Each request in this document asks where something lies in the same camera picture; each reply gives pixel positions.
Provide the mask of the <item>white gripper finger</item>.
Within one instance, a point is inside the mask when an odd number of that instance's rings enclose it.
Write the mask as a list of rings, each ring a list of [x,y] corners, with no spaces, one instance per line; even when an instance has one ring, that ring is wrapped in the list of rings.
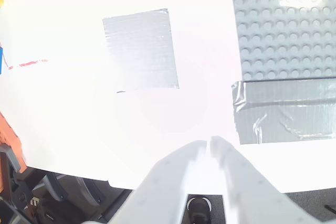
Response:
[[[194,141],[158,161],[110,223],[181,223],[187,184],[204,157],[206,146],[206,141]]]
[[[210,149],[224,178],[227,223],[319,223],[279,192],[230,142],[213,136]]]

